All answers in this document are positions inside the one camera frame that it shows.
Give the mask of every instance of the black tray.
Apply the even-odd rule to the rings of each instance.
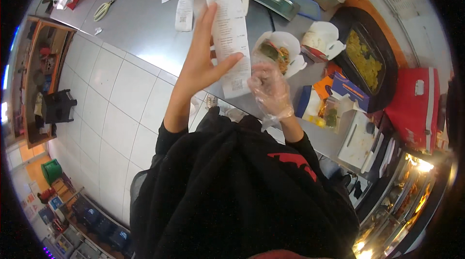
[[[361,78],[358,71],[354,69],[354,65],[350,61],[350,58],[345,50],[334,58],[334,62],[340,66],[340,68],[342,68],[344,75],[351,82],[353,82],[370,97],[368,113],[373,113],[384,109],[392,101],[392,98],[396,92],[398,66],[394,57],[394,53],[392,52],[392,48],[389,45],[389,42],[387,41],[383,31],[368,12],[356,7],[339,8],[331,18],[330,22],[338,28],[339,40],[343,42],[347,40],[353,24],[360,23],[369,34],[369,37],[372,40],[370,42],[376,45],[379,55],[381,56],[379,58],[382,58],[384,62],[381,60],[379,61],[386,68],[384,78],[378,85],[376,94],[371,94],[371,91],[365,88],[365,81],[363,78]]]
[[[352,70],[355,71],[355,73],[358,75],[358,79],[363,82],[363,84],[361,85],[362,86],[361,89],[369,96],[377,95],[380,91],[381,85],[383,84],[384,76],[386,74],[386,65],[385,65],[386,61],[384,60],[383,56],[380,53],[380,50],[376,46],[375,42],[371,38],[368,31],[365,29],[365,27],[360,22],[355,22],[352,24],[352,27],[349,30],[349,35],[347,35],[347,38],[346,38],[346,42],[345,42],[346,44],[349,41],[350,32],[352,30],[354,30],[357,33],[358,38],[360,39],[360,43],[364,43],[368,47],[369,55],[373,56],[373,58],[376,61],[379,61],[381,63],[381,70],[378,71],[378,75],[377,75],[377,80],[378,80],[377,87],[374,90],[372,90],[368,86],[368,84],[365,81],[365,78],[363,78],[362,74],[360,73],[358,68],[355,66],[353,60],[349,57],[349,54],[347,53],[347,49],[344,50],[342,57],[346,59],[346,62],[350,66],[352,66]]]

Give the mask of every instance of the red cooler box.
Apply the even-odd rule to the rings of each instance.
[[[385,111],[407,146],[433,153],[438,108],[438,70],[399,69],[396,93]]]

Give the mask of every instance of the qr code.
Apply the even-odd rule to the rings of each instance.
[[[243,89],[243,85],[242,85],[242,80],[235,80],[235,81],[232,81],[232,89],[233,91],[237,91],[237,90],[240,90],[240,89]]]

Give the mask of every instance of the hand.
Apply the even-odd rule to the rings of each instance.
[[[278,120],[294,115],[289,98],[289,85],[275,64],[260,62],[252,66],[252,76],[247,84],[259,108]]]
[[[216,3],[210,4],[209,7],[204,8],[201,16],[197,18],[192,44],[176,83],[179,88],[178,91],[186,94],[189,98],[218,81],[244,56],[242,53],[234,53],[217,66],[212,64],[210,52],[210,46],[212,45],[211,33],[217,7]]]

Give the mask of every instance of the green bucket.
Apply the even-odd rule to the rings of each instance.
[[[63,170],[61,170],[61,166],[56,159],[40,165],[40,168],[42,168],[45,180],[50,186],[52,186],[52,183],[63,173]]]

